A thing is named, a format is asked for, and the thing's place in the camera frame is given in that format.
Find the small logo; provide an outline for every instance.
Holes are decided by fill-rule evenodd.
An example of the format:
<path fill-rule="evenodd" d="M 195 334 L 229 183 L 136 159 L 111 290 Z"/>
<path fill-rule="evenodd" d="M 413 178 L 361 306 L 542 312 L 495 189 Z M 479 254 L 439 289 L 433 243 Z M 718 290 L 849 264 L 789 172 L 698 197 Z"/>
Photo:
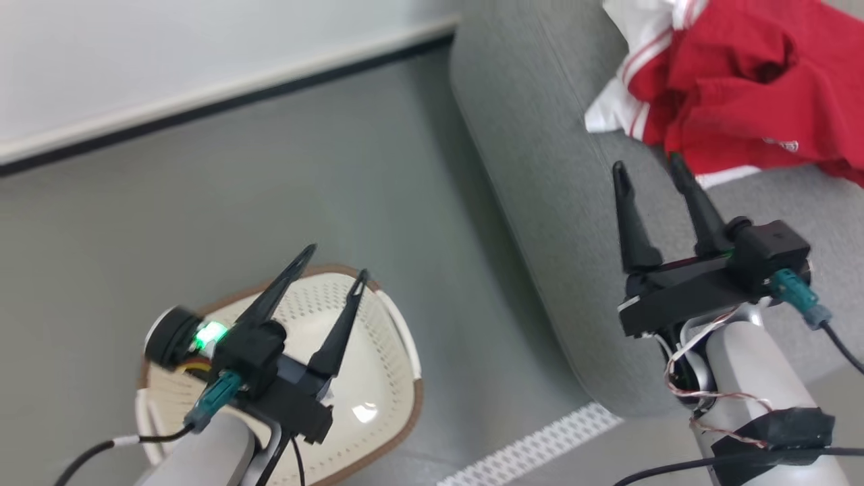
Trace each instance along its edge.
<path fill-rule="evenodd" d="M 798 141 L 797 140 L 792 140 L 791 142 L 781 142 L 779 140 L 774 140 L 773 138 L 763 138 L 762 141 L 764 141 L 766 144 L 779 145 L 779 146 L 783 147 L 784 149 L 787 149 L 788 151 L 792 152 L 793 154 L 798 151 Z"/>

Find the black tape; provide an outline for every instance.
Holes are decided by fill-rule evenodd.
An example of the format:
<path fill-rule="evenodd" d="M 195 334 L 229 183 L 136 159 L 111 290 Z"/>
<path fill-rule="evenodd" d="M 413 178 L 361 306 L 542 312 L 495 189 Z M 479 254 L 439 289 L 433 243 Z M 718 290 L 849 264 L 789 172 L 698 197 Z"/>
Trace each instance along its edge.
<path fill-rule="evenodd" d="M 821 408 L 787 408 L 775 410 L 751 420 L 735 433 L 749 438 L 764 440 L 769 451 L 789 449 L 822 449 L 834 441 L 835 418 Z M 742 452 L 758 451 L 754 444 L 744 444 L 725 437 L 711 446 L 716 457 Z M 806 466 L 815 458 L 784 461 L 783 465 Z M 765 474 L 779 464 L 732 464 L 714 467 L 717 480 L 723 486 L 741 486 L 756 476 Z"/>

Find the gray sofa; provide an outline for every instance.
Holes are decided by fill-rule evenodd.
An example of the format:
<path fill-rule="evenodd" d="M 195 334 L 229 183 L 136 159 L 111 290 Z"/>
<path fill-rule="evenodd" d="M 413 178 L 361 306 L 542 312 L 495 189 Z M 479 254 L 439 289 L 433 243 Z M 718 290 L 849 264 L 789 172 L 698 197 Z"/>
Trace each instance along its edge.
<path fill-rule="evenodd" d="M 857 13 L 864 4 L 850 0 Z M 622 133 L 589 135 L 585 109 L 626 45 L 600 0 L 470 0 L 451 76 L 500 204 L 564 353 L 585 389 L 621 416 L 676 407 L 655 342 L 625 338 L 616 306 L 619 262 L 610 169 L 627 162 L 638 204 L 666 261 L 692 255 L 683 200 L 658 157 Z M 814 285 L 835 327 L 864 355 L 864 189 L 818 169 L 763 172 L 710 190 L 726 218 L 783 219 L 813 245 Z M 769 331 L 805 380 L 842 366 L 822 333 L 789 306 Z"/>

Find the laundry basket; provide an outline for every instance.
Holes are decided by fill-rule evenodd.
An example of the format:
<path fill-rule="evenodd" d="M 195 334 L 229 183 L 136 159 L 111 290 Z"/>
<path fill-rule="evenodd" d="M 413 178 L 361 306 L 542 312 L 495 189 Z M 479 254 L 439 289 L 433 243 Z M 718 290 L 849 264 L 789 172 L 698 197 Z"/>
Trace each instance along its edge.
<path fill-rule="evenodd" d="M 345 304 L 357 271 L 341 265 L 310 267 L 285 292 L 273 317 L 287 333 L 285 354 L 306 362 L 316 351 Z M 266 285 L 242 292 L 201 310 L 208 319 L 233 323 Z M 135 403 L 141 434 L 166 434 L 182 428 L 182 420 L 204 384 L 183 373 L 170 373 L 149 363 L 142 366 Z M 414 341 L 396 305 L 370 282 L 338 377 L 325 405 L 333 405 L 333 426 L 323 444 L 298 441 L 307 484 L 337 483 L 402 442 L 414 427 L 422 404 L 420 361 Z M 234 409 L 262 444 L 270 430 Z M 171 444 L 146 444 L 152 464 L 170 453 Z M 268 485 L 299 483 L 294 454 L 285 453 Z"/>

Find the connector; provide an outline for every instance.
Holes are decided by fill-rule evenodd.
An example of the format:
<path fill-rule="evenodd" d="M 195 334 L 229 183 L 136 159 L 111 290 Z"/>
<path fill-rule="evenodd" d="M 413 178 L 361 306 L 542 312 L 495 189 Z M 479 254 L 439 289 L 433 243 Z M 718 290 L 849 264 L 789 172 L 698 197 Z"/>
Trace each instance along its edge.
<path fill-rule="evenodd" d="M 192 432 L 200 433 L 207 425 L 210 424 L 210 419 L 216 412 L 225 405 L 228 405 L 240 387 L 243 385 L 243 380 L 239 374 L 231 371 L 224 372 L 211 386 L 204 390 L 195 406 L 186 417 L 183 418 L 183 425 L 191 425 Z"/>
<path fill-rule="evenodd" d="M 819 330 L 831 321 L 831 311 L 819 304 L 819 296 L 792 270 L 774 273 L 771 290 L 775 297 L 791 304 L 810 329 Z"/>

